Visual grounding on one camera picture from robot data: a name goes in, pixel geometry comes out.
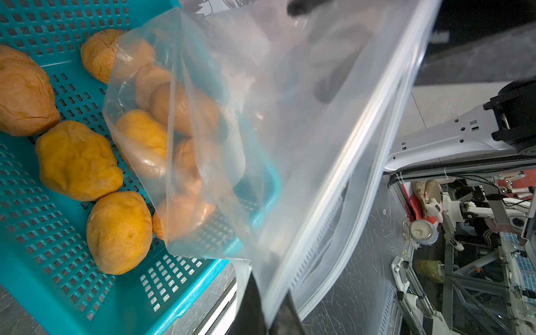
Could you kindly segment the clear zipper bag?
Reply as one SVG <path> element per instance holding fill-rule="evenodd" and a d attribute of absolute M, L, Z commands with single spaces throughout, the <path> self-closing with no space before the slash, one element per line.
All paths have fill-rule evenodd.
<path fill-rule="evenodd" d="M 166 172 L 138 176 L 154 209 L 180 195 L 173 151 L 193 138 L 216 210 L 164 241 L 177 256 L 229 260 L 239 289 L 260 293 L 266 334 L 290 292 L 300 320 L 347 263 L 374 202 L 389 148 L 424 57 L 439 1 L 255 1 L 211 15 L 172 8 L 118 40 L 104 115 L 142 110 L 135 78 L 171 72 L 188 102 L 219 106 L 216 131 L 191 113 L 193 136 L 168 116 Z"/>

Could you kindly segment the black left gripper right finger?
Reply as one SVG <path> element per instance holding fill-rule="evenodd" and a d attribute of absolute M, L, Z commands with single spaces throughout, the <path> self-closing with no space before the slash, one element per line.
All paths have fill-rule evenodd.
<path fill-rule="evenodd" d="M 287 292 L 269 330 L 270 335 L 306 335 L 290 292 Z"/>

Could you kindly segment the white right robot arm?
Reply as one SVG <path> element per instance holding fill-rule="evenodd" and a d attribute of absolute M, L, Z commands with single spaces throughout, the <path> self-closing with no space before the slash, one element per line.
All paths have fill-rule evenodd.
<path fill-rule="evenodd" d="M 509 83 L 453 120 L 397 139 L 385 171 L 457 154 L 512 151 L 535 155 L 535 77 Z"/>

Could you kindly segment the round yellow potato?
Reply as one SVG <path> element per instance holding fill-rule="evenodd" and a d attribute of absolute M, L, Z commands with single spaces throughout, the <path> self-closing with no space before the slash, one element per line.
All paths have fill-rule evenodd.
<path fill-rule="evenodd" d="M 156 179 L 166 172 L 167 128 L 144 110 L 120 117 L 116 129 L 127 139 L 127 154 L 119 148 L 127 166 L 138 176 Z"/>

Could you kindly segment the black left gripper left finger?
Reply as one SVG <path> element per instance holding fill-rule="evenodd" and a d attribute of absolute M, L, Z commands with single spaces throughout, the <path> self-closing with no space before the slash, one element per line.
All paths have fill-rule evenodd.
<path fill-rule="evenodd" d="M 244 297 L 227 335 L 265 335 L 266 325 L 257 283 L 249 277 Z"/>

